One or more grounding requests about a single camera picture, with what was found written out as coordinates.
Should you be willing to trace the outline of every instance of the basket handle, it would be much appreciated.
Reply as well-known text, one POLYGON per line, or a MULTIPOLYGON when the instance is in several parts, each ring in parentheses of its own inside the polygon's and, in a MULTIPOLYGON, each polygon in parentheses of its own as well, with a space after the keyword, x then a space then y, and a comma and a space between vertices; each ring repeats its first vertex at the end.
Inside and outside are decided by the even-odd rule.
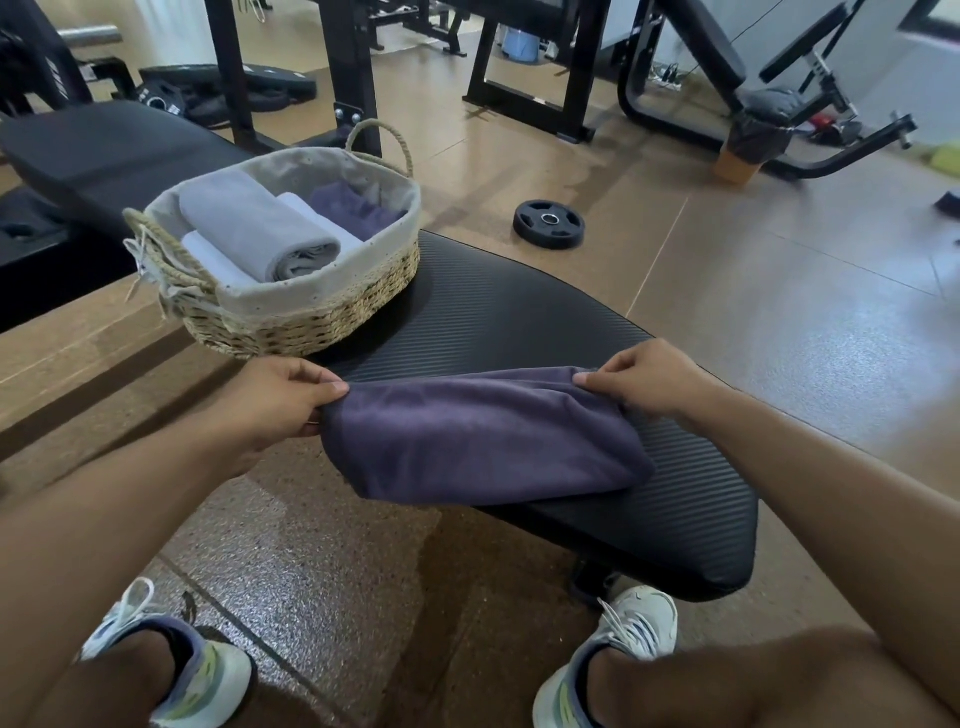
POLYGON ((182 246, 177 238, 164 230, 160 225, 155 223, 145 214, 140 212, 140 210, 128 207, 123 211, 123 217, 124 220, 127 221, 127 225, 130 226, 130 229, 134 234, 139 234, 140 230, 146 230, 149 233, 148 237, 152 237, 155 241, 162 242, 163 245, 167 246, 170 248, 170 250, 177 254, 178 259, 185 262, 197 273, 196 277, 190 276, 189 274, 184 273, 182 270, 170 265, 170 263, 164 259, 163 251, 158 243, 145 245, 144 254, 150 258, 154 265, 163 271, 163 275, 168 280, 174 281, 183 288, 196 286, 200 288, 207 296, 213 296, 216 293, 216 279, 209 274, 209 272, 203 265, 200 264, 200 261, 198 261, 197 258, 191 255, 190 252, 182 246))
POLYGON ((410 154, 410 147, 407 146, 407 141, 406 141, 406 139, 403 138, 403 134, 401 134, 400 132, 398 132, 394 127, 390 126, 390 124, 388 124, 388 123, 385 122, 385 121, 380 121, 379 119, 364 119, 363 121, 361 121, 359 124, 357 124, 355 127, 353 127, 353 130, 350 132, 350 136, 347 137, 347 147, 346 147, 346 149, 347 149, 348 152, 350 152, 350 153, 351 153, 352 155, 354 155, 355 157, 359 157, 359 158, 361 158, 361 159, 364 159, 365 161, 371 161, 371 162, 373 162, 374 164, 379 164, 381 167, 386 167, 387 169, 392 169, 392 170, 394 170, 395 172, 397 172, 398 174, 403 175, 404 177, 409 177, 410 179, 413 179, 413 176, 414 176, 414 158, 413 158, 413 156, 410 154), (406 172, 404 172, 404 171, 403 171, 402 169, 400 169, 399 167, 391 164, 389 161, 385 161, 385 160, 381 159, 380 157, 375 157, 374 155, 364 154, 363 152, 354 152, 354 151, 353 151, 353 142, 356 141, 357 135, 359 135, 363 130, 368 129, 368 128, 370 128, 370 127, 380 127, 381 129, 386 129, 388 132, 390 132, 390 133, 394 136, 394 138, 396 139, 396 141, 399 142, 399 144, 400 144, 400 150, 402 150, 402 152, 403 152, 403 158, 406 159, 406 162, 407 162, 407 171, 406 171, 406 172))

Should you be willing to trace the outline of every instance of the shoelace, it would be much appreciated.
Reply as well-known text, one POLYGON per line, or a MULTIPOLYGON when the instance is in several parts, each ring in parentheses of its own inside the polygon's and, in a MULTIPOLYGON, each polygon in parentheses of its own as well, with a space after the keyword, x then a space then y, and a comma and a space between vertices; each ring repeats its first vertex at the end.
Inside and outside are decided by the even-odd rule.
POLYGON ((146 611, 147 607, 150 606, 150 603, 154 600, 155 593, 156 586, 154 585, 153 581, 145 576, 137 576, 133 580, 133 583, 127 587, 127 590, 123 592, 123 597, 120 599, 120 601, 113 605, 113 607, 107 613, 107 616, 104 618, 104 622, 108 622, 112 619, 113 624, 111 624, 109 629, 102 635, 95 632, 93 637, 86 641, 83 655, 86 656, 86 653, 96 645, 112 640, 128 624, 142 615, 146 611), (133 598, 138 585, 145 586, 147 589, 147 594, 142 601, 134 606, 133 598))
POLYGON ((603 607, 603 619, 613 632, 613 642, 637 655, 641 651, 645 657, 657 657, 660 640, 646 617, 634 613, 633 618, 624 622, 613 607, 603 599, 597 599, 603 607))

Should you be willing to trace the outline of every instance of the white sneaker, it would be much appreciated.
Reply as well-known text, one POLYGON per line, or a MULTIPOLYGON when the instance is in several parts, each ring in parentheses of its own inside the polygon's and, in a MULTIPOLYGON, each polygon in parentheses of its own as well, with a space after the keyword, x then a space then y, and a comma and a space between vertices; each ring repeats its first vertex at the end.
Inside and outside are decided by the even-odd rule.
POLYGON ((613 604, 600 599, 597 631, 570 662, 543 683, 534 701, 535 728, 595 728, 577 694, 577 677, 593 655, 614 647, 638 660, 656 660, 677 646, 677 605, 653 587, 628 589, 613 604))
POLYGON ((92 660, 140 629, 178 633, 193 647, 193 656, 151 721, 161 728, 220 728, 242 707, 256 682, 253 660, 232 644, 205 640, 182 619, 151 610, 154 591, 150 579, 135 579, 86 641, 80 659, 92 660))

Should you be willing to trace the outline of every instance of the cable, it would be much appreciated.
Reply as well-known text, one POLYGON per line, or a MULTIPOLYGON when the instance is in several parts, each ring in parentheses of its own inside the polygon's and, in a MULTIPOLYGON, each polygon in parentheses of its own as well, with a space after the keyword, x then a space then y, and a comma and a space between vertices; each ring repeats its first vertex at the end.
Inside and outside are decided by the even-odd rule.
MULTIPOLYGON (((783 4, 783 0, 777 0, 777 2, 774 3, 774 6, 773 6, 770 10, 768 10, 767 12, 765 12, 763 15, 761 15, 759 18, 757 18, 754 22, 752 22, 750 25, 748 25, 746 28, 744 28, 742 31, 740 31, 740 33, 737 35, 737 37, 730 41, 731 45, 733 45, 733 44, 736 43, 738 40, 740 40, 740 39, 743 37, 743 34, 744 34, 744 33, 746 33, 746 32, 749 31, 751 28, 753 28, 758 22, 760 22, 763 18, 765 18, 765 17, 766 17, 767 15, 769 15, 771 12, 773 12, 774 10, 776 10, 777 8, 779 8, 782 4, 783 4)), ((691 68, 689 71, 687 71, 687 73, 693 73, 693 72, 694 72, 695 70, 697 70, 699 67, 700 67, 700 63, 697 63, 695 66, 693 66, 693 68, 691 68)))

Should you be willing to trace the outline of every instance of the speckled floor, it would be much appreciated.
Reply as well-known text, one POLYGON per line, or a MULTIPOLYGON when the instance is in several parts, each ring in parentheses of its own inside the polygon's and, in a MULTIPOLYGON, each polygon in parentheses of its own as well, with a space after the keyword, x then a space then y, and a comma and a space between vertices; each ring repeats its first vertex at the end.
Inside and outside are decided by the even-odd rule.
MULTIPOLYGON (((105 7, 87 22, 109 21, 105 7)), ((264 50, 280 46, 249 60, 298 67, 264 50)), ((566 280, 730 383, 960 496, 960 226, 930 208, 950 180, 882 154, 820 181, 731 188, 711 177, 709 154, 626 121, 610 85, 591 100, 596 139, 571 147, 464 105, 470 64, 431 47, 375 62, 380 116, 418 165, 426 229, 566 280), (514 208, 531 198, 578 209, 586 244, 548 253, 514 238, 514 208)), ((546 97, 563 87, 558 72, 493 69, 546 97)), ((332 126, 319 78, 318 102, 258 128, 293 141, 332 126)), ((705 114, 696 98, 662 102, 705 114)), ((191 348, 149 386, 215 369, 209 357, 191 348)), ((114 436, 154 406, 148 389, 91 409, 0 478, 26 477, 57 442, 114 436)), ((572 559, 474 511, 361 501, 317 443, 299 441, 224 486, 148 573, 171 609, 190 594, 199 623, 256 658, 269 687, 240 725, 486 728, 528 725, 540 682, 591 631, 595 615, 564 591, 572 559)), ((753 583, 682 605, 681 646, 856 620, 763 509, 753 583)))

